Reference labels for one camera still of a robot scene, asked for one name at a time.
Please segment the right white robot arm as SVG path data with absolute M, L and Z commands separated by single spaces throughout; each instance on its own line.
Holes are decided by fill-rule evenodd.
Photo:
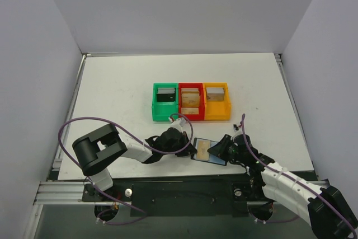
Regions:
M 287 171 L 255 149 L 248 135 L 225 135 L 208 152 L 248 167 L 253 193 L 280 203 L 305 220 L 317 238 L 357 238 L 357 218 L 337 188 L 312 184 Z

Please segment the blue credit card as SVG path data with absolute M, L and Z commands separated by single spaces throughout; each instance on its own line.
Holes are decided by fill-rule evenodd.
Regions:
M 222 166 L 226 166 L 227 163 L 220 159 L 219 157 L 217 156 L 214 156 L 212 154 L 209 154 L 209 160 L 208 160 L 209 163 L 213 163 L 213 164 L 216 164 L 216 165 L 222 165 Z

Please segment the black leather card holder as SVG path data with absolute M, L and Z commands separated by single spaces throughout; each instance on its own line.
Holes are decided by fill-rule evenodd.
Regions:
M 199 161 L 199 162 L 205 162 L 210 163 L 214 165 L 221 165 L 226 166 L 227 162 L 220 159 L 219 157 L 210 154 L 209 149 L 213 146 L 215 146 L 218 142 L 208 140 L 208 139 L 202 139 L 202 138 L 195 138 L 194 139 L 194 147 L 197 150 L 196 153 L 194 153 L 191 156 L 191 159 L 193 161 Z

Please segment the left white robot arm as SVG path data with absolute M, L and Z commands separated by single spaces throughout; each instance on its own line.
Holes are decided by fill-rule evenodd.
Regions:
M 120 138 L 113 124 L 104 125 L 78 138 L 72 148 L 85 177 L 101 191 L 113 187 L 108 166 L 119 157 L 149 165 L 160 161 L 166 154 L 187 157 L 197 153 L 187 133 L 179 128 L 170 127 L 161 135 L 136 142 L 134 139 Z

